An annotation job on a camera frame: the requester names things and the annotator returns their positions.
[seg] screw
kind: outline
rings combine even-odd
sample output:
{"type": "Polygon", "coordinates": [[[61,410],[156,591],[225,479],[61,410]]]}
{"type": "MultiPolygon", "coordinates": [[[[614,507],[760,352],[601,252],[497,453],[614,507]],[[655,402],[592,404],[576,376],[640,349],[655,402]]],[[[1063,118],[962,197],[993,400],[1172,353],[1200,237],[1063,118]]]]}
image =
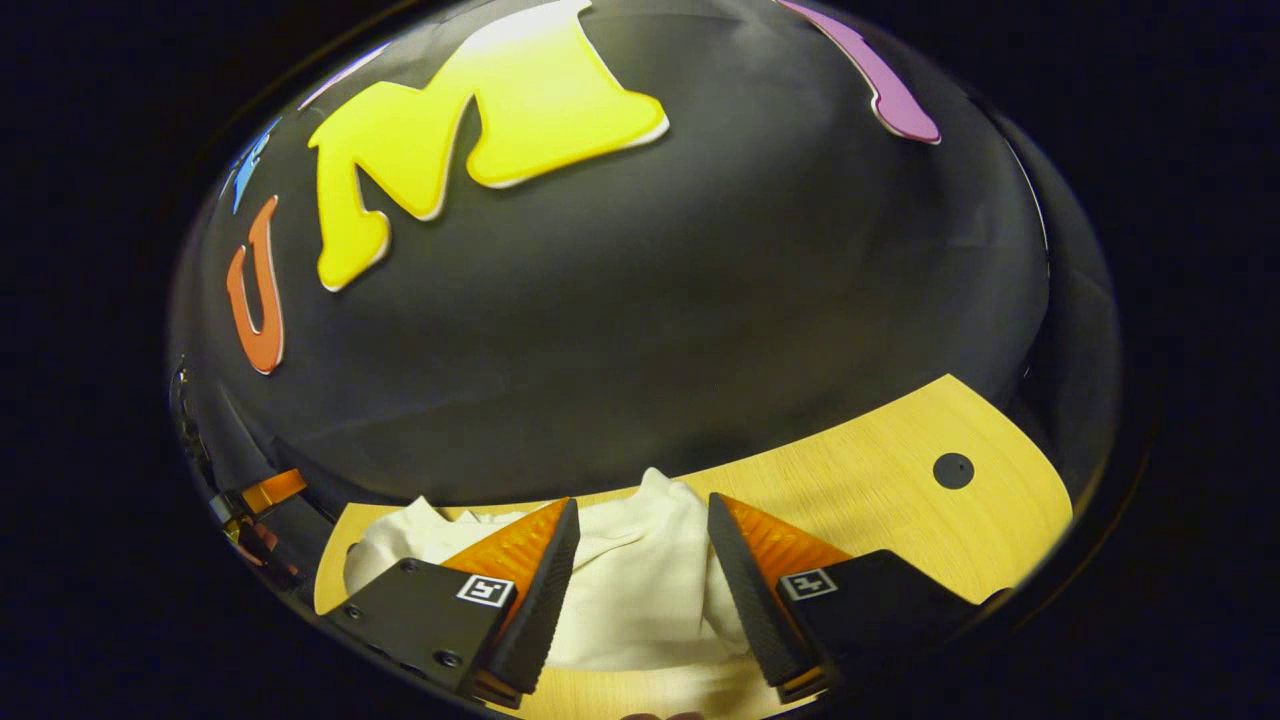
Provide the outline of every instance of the screw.
{"type": "Polygon", "coordinates": [[[462,665],[462,657],[456,652],[449,652],[447,650],[436,652],[434,657],[436,662],[444,665],[445,667],[460,667],[462,665]]]}

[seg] orange letter u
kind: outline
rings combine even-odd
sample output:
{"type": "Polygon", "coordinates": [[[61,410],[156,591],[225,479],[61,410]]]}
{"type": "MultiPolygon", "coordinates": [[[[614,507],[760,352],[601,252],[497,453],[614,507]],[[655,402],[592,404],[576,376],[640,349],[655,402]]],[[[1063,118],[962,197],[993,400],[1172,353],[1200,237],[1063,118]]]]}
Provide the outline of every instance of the orange letter u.
{"type": "Polygon", "coordinates": [[[248,245],[253,249],[253,274],[257,295],[262,299],[262,327],[255,328],[248,316],[248,296],[244,293],[244,246],[236,251],[227,272],[227,293],[232,300],[236,332],[250,364],[264,375],[271,374],[284,357],[284,318],[280,314],[280,292],[275,288],[275,266],[271,264],[271,214],[278,197],[271,196],[257,211],[248,231],[248,245]]]}

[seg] wooden table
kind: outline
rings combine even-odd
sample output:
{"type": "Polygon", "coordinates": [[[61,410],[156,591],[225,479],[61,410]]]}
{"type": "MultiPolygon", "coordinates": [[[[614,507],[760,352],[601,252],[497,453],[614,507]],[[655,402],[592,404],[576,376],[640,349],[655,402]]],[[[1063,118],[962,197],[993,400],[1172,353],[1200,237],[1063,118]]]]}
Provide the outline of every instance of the wooden table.
{"type": "MultiPolygon", "coordinates": [[[[636,478],[643,470],[636,468],[636,478]]],[[[950,375],[822,433],[676,479],[704,501],[710,492],[724,493],[854,556],[892,550],[974,603],[1023,582],[1071,521],[1066,489],[1039,448],[950,375]],[[933,465],[945,454],[972,462],[968,486],[947,489],[934,479],[933,465]]],[[[634,492],[623,488],[577,500],[585,507],[634,492]]],[[[452,520],[463,510],[500,514],[539,505],[442,511],[452,520]]],[[[374,520],[396,510],[347,506],[316,574],[316,612],[347,598],[342,582],[347,548],[374,520]]],[[[637,673],[547,667],[538,692],[511,714],[616,720],[634,712],[666,717],[696,710],[708,720],[754,720],[794,706],[780,705],[754,660],[744,656],[637,673]]]]}

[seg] white towel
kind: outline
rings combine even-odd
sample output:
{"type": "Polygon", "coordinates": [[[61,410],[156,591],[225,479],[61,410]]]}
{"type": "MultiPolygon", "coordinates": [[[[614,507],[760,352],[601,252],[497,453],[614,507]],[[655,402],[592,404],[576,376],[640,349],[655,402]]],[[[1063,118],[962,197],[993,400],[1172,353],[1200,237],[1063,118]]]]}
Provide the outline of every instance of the white towel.
{"type": "MultiPolygon", "coordinates": [[[[347,556],[355,593],[404,557],[443,562],[524,512],[445,520],[422,498],[378,520],[347,556]]],[[[748,651],[724,573],[710,551],[707,506],[649,469],[631,497],[582,507],[581,539],[547,665],[655,670],[748,651]]]]}

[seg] purple letter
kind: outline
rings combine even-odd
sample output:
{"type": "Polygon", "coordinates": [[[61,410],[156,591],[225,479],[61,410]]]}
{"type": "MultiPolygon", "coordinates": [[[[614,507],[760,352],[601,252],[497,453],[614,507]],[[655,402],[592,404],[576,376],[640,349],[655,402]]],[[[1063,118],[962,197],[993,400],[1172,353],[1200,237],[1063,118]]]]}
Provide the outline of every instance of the purple letter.
{"type": "Polygon", "coordinates": [[[810,23],[829,37],[845,55],[854,61],[854,67],[863,73],[867,85],[872,86],[872,111],[891,133],[910,140],[937,145],[942,142],[938,126],[933,124],[920,105],[911,96],[911,91],[902,85],[902,81],[893,70],[884,64],[884,60],[876,54],[863,36],[851,28],[836,22],[822,13],[808,8],[801,8],[787,0],[776,0],[778,5],[794,10],[805,17],[810,23]]]}

